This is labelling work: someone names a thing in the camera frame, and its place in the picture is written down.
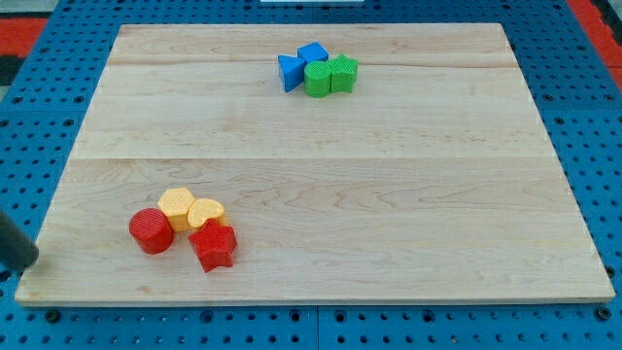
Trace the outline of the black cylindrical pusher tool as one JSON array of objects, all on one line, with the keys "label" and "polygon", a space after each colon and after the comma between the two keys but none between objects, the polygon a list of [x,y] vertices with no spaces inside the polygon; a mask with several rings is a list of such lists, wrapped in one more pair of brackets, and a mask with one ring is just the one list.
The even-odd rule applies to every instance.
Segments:
[{"label": "black cylindrical pusher tool", "polygon": [[24,271],[39,258],[35,243],[4,212],[1,212],[1,264]]}]

